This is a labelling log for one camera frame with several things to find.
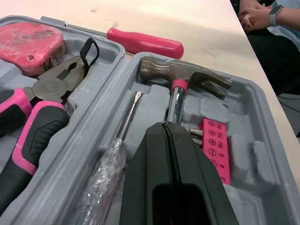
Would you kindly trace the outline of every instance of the black strap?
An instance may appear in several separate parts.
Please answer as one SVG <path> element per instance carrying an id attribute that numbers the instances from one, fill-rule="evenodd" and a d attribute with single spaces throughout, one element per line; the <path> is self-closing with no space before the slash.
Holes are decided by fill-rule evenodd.
<path id="1" fill-rule="evenodd" d="M 95 45 L 96 49 L 97 49 L 97 55 L 96 57 L 93 59 L 93 61 L 90 63 L 90 65 L 88 64 L 87 60 L 86 60 L 86 55 L 88 54 L 89 50 L 90 50 L 90 47 L 92 46 L 92 44 Z M 88 71 L 91 67 L 91 65 L 93 65 L 96 60 L 98 59 L 99 57 L 99 47 L 97 45 L 97 43 L 95 42 L 94 39 L 92 39 L 91 37 L 89 39 L 87 39 L 87 41 L 85 42 L 84 46 L 82 47 L 82 49 L 80 50 L 80 57 L 84 63 L 84 77 L 88 74 Z"/>

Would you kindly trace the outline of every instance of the hammer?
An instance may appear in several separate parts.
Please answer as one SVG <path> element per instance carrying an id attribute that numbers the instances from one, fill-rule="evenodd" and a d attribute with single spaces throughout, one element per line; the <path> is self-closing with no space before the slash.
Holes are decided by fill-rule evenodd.
<path id="1" fill-rule="evenodd" d="M 231 83 L 222 76 L 195 64 L 180 60 L 159 61 L 145 56 L 140 65 L 140 76 L 143 80 L 163 78 L 172 85 L 172 96 L 167 120 L 180 125 L 183 99 L 188 87 L 199 87 L 224 99 L 226 94 L 215 84 L 230 89 Z"/>

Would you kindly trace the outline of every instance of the tool case tray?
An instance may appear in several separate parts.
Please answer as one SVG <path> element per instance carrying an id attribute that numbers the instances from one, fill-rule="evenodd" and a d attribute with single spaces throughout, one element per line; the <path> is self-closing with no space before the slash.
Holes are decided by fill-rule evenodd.
<path id="1" fill-rule="evenodd" d="M 1 225 L 64 225 L 96 162 L 115 137 L 134 93 L 141 91 L 143 96 L 124 141 L 127 163 L 146 129 L 166 119 L 170 85 L 161 79 L 144 82 L 138 69 L 144 56 L 172 59 L 148 52 L 125 59 L 121 45 L 50 21 L 8 16 L 0 19 L 0 26 L 16 22 L 60 29 L 66 45 L 63 61 L 78 55 L 89 37 L 100 48 L 100 57 L 89 75 L 68 98 L 69 124 L 51 138 L 31 182 L 0 217 Z M 181 125 L 199 128 L 203 118 L 226 125 L 231 184 L 224 188 L 241 225 L 300 225 L 299 191 L 263 90 L 249 80 L 214 72 L 232 82 L 226 98 L 188 89 Z M 0 60 L 0 90 L 32 86 L 35 81 L 23 76 L 15 65 Z M 0 140 L 0 171 L 21 129 Z M 119 224 L 125 173 L 126 169 L 105 225 Z"/>

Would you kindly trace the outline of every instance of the pink screwdriver handle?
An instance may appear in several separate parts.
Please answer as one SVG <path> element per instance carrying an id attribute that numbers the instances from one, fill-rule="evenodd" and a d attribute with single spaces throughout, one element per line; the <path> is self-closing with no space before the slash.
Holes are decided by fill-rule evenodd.
<path id="1" fill-rule="evenodd" d="M 126 51 L 131 53 L 150 52 L 178 60 L 184 53 L 181 42 L 162 37 L 136 32 L 123 32 L 115 28 L 110 28 L 106 36 L 107 39 L 123 45 Z"/>

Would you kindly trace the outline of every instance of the pink pliers handle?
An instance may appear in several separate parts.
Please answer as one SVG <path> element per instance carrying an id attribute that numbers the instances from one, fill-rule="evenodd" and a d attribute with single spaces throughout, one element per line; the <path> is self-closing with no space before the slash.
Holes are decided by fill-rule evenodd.
<path id="1" fill-rule="evenodd" d="M 24 124 L 31 110 L 22 88 L 0 91 L 0 136 Z"/>
<path id="2" fill-rule="evenodd" d="M 28 116 L 27 113 L 30 113 L 30 111 L 29 106 L 26 108 L 24 105 L 27 105 L 29 101 L 27 100 L 26 102 L 22 92 L 20 92 L 20 90 L 5 91 L 4 94 L 6 94 L 6 97 L 3 97 L 3 91 L 0 92 L 0 94 L 1 93 L 2 95 L 0 95 L 0 97 L 2 97 L 2 99 L 6 98 L 0 105 L 0 109 L 4 109 L 2 110 L 2 114 L 0 114 L 0 116 L 2 116 L 1 118 L 12 121 L 14 116 L 18 114 L 12 113 L 12 115 L 8 115 L 7 111 L 17 112 L 19 109 L 20 115 L 22 115 L 23 120 L 25 120 Z M 38 168 L 39 158 L 48 146 L 51 137 L 60 129 L 64 128 L 68 122 L 69 116 L 65 112 L 62 104 L 51 101 L 41 101 L 33 107 L 15 148 L 0 173 L 0 215 L 27 187 Z"/>

